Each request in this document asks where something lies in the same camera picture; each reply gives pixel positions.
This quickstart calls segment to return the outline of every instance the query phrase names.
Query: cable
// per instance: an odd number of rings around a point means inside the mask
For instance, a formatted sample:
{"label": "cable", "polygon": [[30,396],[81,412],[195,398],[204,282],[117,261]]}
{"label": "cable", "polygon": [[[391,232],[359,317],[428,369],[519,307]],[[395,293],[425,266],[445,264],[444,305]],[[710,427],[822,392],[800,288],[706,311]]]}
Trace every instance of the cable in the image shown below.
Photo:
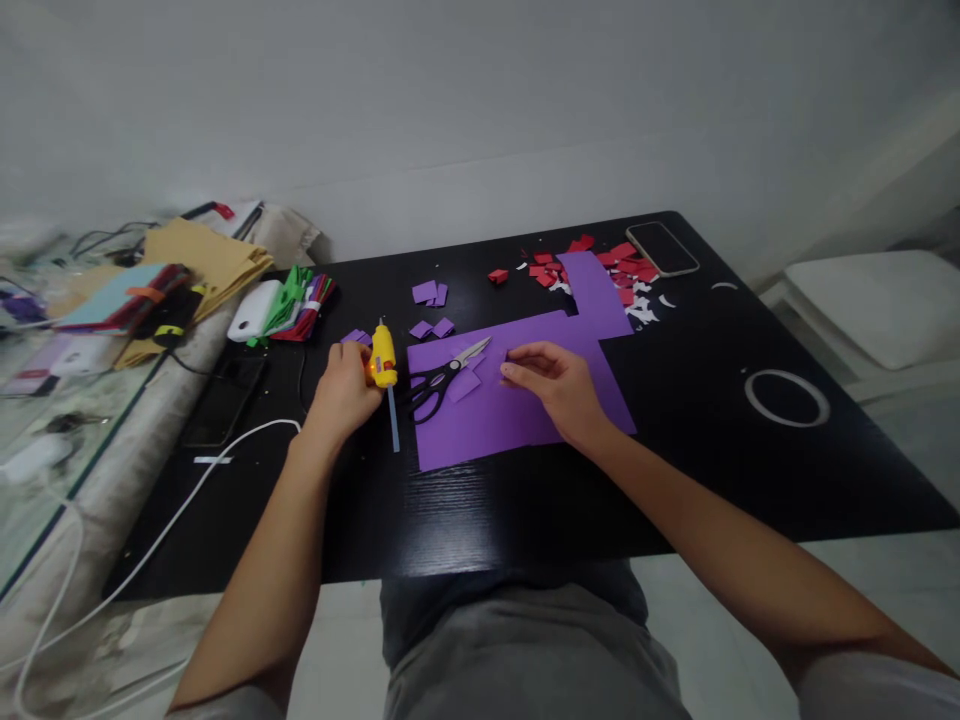
{"label": "cable", "polygon": [[306,417],[309,412],[306,405],[303,404],[303,368],[307,364],[307,343],[300,343],[300,349],[303,354],[300,356],[300,372],[297,375],[297,402],[300,403],[300,409],[303,410],[303,416]]}
{"label": "cable", "polygon": [[[144,227],[147,227],[147,228],[155,228],[155,227],[159,227],[160,223],[141,222],[139,220],[133,220],[131,222],[125,223],[124,225],[121,225],[118,230],[114,230],[113,232],[110,232],[109,230],[91,230],[90,232],[84,235],[81,235],[79,238],[77,238],[77,241],[73,244],[73,247],[70,250],[70,257],[76,260],[78,257],[83,255],[84,253],[88,253],[91,250],[93,250],[95,247],[98,247],[99,245],[103,245],[103,243],[107,242],[108,240],[112,240],[118,235],[124,235],[128,232],[131,232],[132,231],[130,228],[131,225],[143,225]],[[106,235],[107,237],[100,238],[96,242],[91,243],[90,245],[88,245],[87,247],[81,250],[80,243],[82,243],[91,235]]]}
{"label": "cable", "polygon": [[190,372],[195,373],[196,375],[206,375],[207,377],[213,378],[214,380],[223,380],[224,382],[232,382],[229,378],[225,378],[223,375],[217,375],[216,373],[207,372],[205,370],[197,370],[196,368],[190,367],[183,360],[180,359],[180,356],[173,351],[173,348],[169,348],[165,354],[173,358],[173,361],[177,365],[182,367],[184,370],[189,370]]}
{"label": "cable", "polygon": [[[137,573],[140,572],[143,566],[146,565],[147,561],[153,556],[153,553],[160,546],[160,543],[163,542],[163,539],[167,536],[167,533],[170,532],[171,528],[173,528],[177,520],[180,519],[180,516],[187,509],[187,506],[190,505],[193,498],[196,497],[197,493],[200,492],[200,488],[203,487],[204,483],[207,480],[207,477],[210,475],[211,472],[213,472],[215,468],[217,468],[220,465],[220,460],[224,456],[226,456],[227,453],[229,453],[231,450],[233,450],[234,447],[237,446],[237,444],[239,444],[243,440],[246,440],[251,435],[258,433],[261,430],[270,427],[271,425],[279,425],[279,424],[293,425],[297,429],[297,433],[299,433],[301,430],[300,423],[298,423],[296,420],[288,420],[286,418],[283,418],[280,420],[271,420],[270,422],[267,422],[267,423],[264,423],[263,425],[255,427],[253,430],[248,430],[243,435],[241,435],[236,440],[234,440],[229,445],[227,445],[227,447],[225,447],[223,451],[217,456],[217,459],[204,471],[203,475],[200,476],[200,481],[197,483],[197,486],[187,496],[187,499],[183,501],[183,504],[180,506],[180,509],[177,510],[176,513],[174,513],[173,517],[170,519],[170,522],[167,523],[167,526],[163,529],[163,531],[160,533],[157,539],[154,540],[153,545],[150,546],[146,554],[140,559],[140,562],[137,563],[136,567],[133,568],[133,570],[130,572],[127,578],[122,583],[120,583],[119,586],[117,586],[117,589],[114,590],[112,593],[110,593],[109,597],[107,597],[103,602],[97,605],[89,613],[87,613],[82,618],[80,618],[80,620],[78,620],[76,623],[71,625],[69,628],[61,632],[59,635],[57,635],[53,639],[48,640],[46,643],[44,643],[43,636],[46,635],[47,630],[50,627],[50,623],[53,621],[53,618],[56,615],[57,610],[60,608],[60,603],[63,601],[63,597],[66,594],[67,586],[70,584],[70,580],[73,579],[73,571],[76,569],[78,558],[80,557],[81,545],[83,542],[83,519],[80,516],[80,513],[77,510],[76,505],[72,501],[57,495],[52,489],[49,490],[49,492],[56,497],[57,501],[61,505],[63,505],[64,508],[66,508],[68,511],[72,511],[74,513],[74,516],[77,518],[79,523],[79,528],[80,528],[80,542],[77,543],[77,548],[74,551],[74,556],[70,562],[70,569],[67,571],[67,575],[64,578],[64,582],[60,586],[60,592],[57,594],[57,598],[54,600],[53,606],[50,608],[50,612],[47,613],[46,620],[44,620],[43,626],[40,628],[40,632],[37,634],[37,639],[33,641],[33,645],[31,646],[30,651],[23,657],[17,658],[16,660],[13,660],[11,662],[6,663],[5,665],[0,666],[0,672],[3,672],[10,668],[16,667],[21,662],[23,663],[23,669],[20,671],[20,677],[17,679],[17,687],[16,687],[16,691],[14,692],[14,698],[13,698],[14,707],[21,716],[28,718],[28,720],[45,720],[44,718],[40,718],[36,715],[32,715],[30,712],[26,710],[26,708],[23,707],[23,690],[26,687],[27,676],[30,672],[31,666],[33,665],[34,658],[39,653],[46,650],[47,648],[63,640],[63,638],[65,638],[67,635],[72,633],[74,630],[77,630],[78,628],[85,625],[89,620],[95,617],[107,605],[113,602],[113,600],[121,592],[123,592],[123,590],[127,587],[127,585],[130,584],[133,578],[136,577]],[[116,708],[122,705],[126,705],[128,702],[130,702],[134,698],[140,697],[141,695],[145,694],[147,691],[152,690],[157,685],[170,679],[171,677],[179,673],[181,670],[183,670],[183,668],[187,666],[188,662],[189,662],[189,658],[186,658],[183,662],[175,666],[173,670],[171,670],[170,672],[164,673],[160,677],[155,678],[144,687],[139,688],[133,693],[130,693],[129,695],[123,697],[121,700],[118,700],[114,703],[111,703],[110,705],[102,707],[93,713],[90,713],[88,715],[83,715],[78,718],[72,718],[71,720],[93,720],[93,718],[100,717],[104,713],[112,712]]]}
{"label": "cable", "polygon": [[49,320],[41,320],[40,322],[27,323],[26,325],[5,325],[4,330],[6,332],[20,332],[22,330],[36,330],[38,328],[45,328],[49,325],[53,325],[55,322],[59,321],[60,318],[51,318]]}

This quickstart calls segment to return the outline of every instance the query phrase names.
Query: forearm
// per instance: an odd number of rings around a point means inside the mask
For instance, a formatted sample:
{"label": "forearm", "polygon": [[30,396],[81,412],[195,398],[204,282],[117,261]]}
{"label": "forearm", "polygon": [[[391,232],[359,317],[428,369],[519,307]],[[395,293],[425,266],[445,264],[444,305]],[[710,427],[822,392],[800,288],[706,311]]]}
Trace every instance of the forearm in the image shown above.
{"label": "forearm", "polygon": [[802,674],[808,655],[843,647],[872,649],[949,673],[935,655],[805,550],[623,433],[602,435],[584,452],[731,614],[767,645],[791,679]]}
{"label": "forearm", "polygon": [[180,681],[174,709],[248,683],[286,705],[316,610],[337,450],[291,443],[257,529]]}

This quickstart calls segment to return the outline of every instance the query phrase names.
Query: keys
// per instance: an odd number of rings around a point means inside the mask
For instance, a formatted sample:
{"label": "keys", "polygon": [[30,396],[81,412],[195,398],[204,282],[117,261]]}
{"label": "keys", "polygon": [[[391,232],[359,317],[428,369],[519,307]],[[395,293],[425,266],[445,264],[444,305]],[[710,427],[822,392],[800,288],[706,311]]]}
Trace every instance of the keys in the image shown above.
{"label": "keys", "polygon": [[82,412],[65,413],[63,415],[57,415],[50,420],[44,430],[48,433],[73,432],[81,425],[103,425],[111,420],[113,420],[112,417],[87,415]]}

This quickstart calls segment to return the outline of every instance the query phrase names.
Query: white cushion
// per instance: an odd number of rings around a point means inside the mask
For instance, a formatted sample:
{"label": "white cushion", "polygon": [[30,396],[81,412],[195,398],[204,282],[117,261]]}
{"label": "white cushion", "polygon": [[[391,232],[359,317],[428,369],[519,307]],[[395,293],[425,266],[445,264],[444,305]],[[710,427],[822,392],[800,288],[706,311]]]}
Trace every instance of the white cushion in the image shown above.
{"label": "white cushion", "polygon": [[790,283],[878,365],[900,370],[960,345],[960,270],[923,250],[791,265]]}

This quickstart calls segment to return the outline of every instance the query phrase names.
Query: black phone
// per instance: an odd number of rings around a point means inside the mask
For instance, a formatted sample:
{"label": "black phone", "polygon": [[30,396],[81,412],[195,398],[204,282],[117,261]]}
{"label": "black phone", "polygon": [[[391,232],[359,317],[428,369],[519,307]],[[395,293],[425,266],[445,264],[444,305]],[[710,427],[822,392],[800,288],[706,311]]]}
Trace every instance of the black phone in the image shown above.
{"label": "black phone", "polygon": [[686,275],[700,269],[697,259],[663,223],[631,225],[627,228],[627,238],[663,277]]}
{"label": "black phone", "polygon": [[219,447],[236,427],[267,361],[236,358],[207,383],[181,436],[183,447]]}

